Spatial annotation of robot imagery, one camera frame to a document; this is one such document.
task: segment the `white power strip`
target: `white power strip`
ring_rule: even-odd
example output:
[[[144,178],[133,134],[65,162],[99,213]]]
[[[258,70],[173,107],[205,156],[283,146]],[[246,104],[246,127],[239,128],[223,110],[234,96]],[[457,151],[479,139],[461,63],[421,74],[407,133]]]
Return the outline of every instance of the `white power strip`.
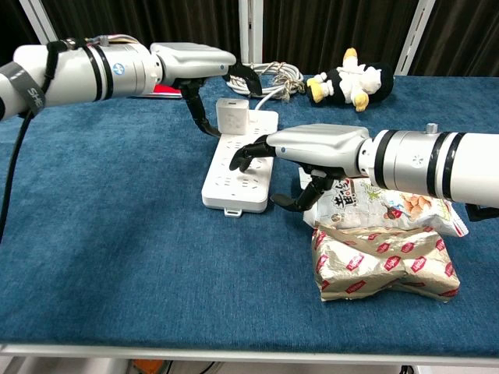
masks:
[[[249,112],[245,135],[221,136],[201,191],[203,204],[208,208],[223,209],[226,217],[241,217],[243,211],[261,213],[267,207],[273,157],[254,159],[244,173],[239,169],[228,169],[239,148],[278,129],[277,112]]]

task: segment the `robotic hand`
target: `robotic hand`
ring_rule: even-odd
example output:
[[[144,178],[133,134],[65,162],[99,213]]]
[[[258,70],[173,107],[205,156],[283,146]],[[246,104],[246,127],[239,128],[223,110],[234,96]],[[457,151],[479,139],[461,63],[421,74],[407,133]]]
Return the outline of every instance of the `robotic hand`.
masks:
[[[384,130],[301,125],[261,136],[239,149],[229,165],[244,172],[255,157],[280,157],[303,167],[312,181],[297,199],[271,197],[279,206],[304,211],[338,178],[369,177],[373,185],[466,203],[471,221],[499,217],[499,134]]]
[[[238,76],[261,94],[258,75],[229,52],[194,43],[153,43],[150,52],[127,35],[66,39],[17,48],[0,67],[0,121],[30,109],[148,94],[157,83],[180,89],[202,132],[210,126],[199,88],[210,76]]]

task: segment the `blue carpet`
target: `blue carpet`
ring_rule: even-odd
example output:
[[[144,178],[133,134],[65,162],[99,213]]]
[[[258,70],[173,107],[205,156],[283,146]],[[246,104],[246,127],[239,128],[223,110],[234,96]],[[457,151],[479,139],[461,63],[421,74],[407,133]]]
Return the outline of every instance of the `blue carpet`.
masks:
[[[281,128],[499,132],[498,93],[494,78],[398,77],[360,114],[299,95],[264,109]],[[214,125],[215,101],[237,97],[219,78],[201,94]],[[19,126],[0,123],[1,181]],[[446,239],[462,282],[448,304],[389,291],[323,303],[301,214],[270,203],[229,219],[204,207],[216,145],[183,101],[43,111],[19,156],[0,245],[0,341],[499,357],[498,220],[465,220],[470,234]],[[276,160],[271,193],[298,191],[296,166]]]

